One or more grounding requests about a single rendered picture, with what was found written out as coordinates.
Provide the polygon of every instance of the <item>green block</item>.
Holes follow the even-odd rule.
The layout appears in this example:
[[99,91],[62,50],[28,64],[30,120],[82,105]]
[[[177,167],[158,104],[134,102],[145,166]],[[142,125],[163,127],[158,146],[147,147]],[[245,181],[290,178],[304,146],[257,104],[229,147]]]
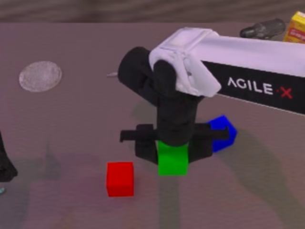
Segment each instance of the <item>green block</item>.
[[185,176],[189,166],[188,144],[173,147],[158,141],[158,173],[160,176]]

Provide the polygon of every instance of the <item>red x letter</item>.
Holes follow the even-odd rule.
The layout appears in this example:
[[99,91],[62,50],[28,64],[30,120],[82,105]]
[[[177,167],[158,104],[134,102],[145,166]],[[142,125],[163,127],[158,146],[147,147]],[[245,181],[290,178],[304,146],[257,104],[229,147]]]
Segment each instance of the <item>red x letter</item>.
[[288,88],[288,89],[285,89],[283,87],[280,87],[280,89],[283,91],[281,97],[284,98],[285,96],[287,96],[289,99],[292,99],[292,95],[290,94],[292,89],[291,88]]

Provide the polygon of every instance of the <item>tabletop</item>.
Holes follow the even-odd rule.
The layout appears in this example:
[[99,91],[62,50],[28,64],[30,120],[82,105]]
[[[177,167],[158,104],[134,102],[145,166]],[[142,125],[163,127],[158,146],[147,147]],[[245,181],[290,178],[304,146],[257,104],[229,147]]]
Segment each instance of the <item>tabletop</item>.
[[[155,123],[156,110],[106,74],[133,47],[152,49],[180,27],[237,36],[249,24],[0,24],[0,130],[19,170],[2,184],[0,229],[303,229],[305,119],[231,98],[204,99],[198,122],[225,114],[236,143],[160,177],[122,129]],[[53,61],[61,83],[24,91],[20,71]],[[133,161],[135,196],[109,198],[106,163]]]

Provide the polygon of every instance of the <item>white oval object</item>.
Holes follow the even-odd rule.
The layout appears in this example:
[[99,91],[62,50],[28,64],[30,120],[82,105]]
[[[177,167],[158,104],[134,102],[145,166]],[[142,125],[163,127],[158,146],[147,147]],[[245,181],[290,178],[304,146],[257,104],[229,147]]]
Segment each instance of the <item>white oval object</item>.
[[19,75],[20,86],[29,92],[45,92],[61,81],[61,68],[50,61],[34,62]]

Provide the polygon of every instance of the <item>block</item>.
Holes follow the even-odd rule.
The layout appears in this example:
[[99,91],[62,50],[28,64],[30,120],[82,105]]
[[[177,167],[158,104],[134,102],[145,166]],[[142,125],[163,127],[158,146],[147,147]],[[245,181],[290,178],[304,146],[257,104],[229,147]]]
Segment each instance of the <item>block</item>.
[[158,141],[158,174],[160,176],[185,176],[188,170],[188,144],[168,146]]
[[237,130],[230,123],[225,115],[222,115],[209,122],[212,130],[224,130],[226,127],[229,129],[230,138],[228,140],[213,140],[213,152],[218,152],[234,144],[237,136]]
[[133,162],[108,162],[106,188],[109,197],[134,195]]

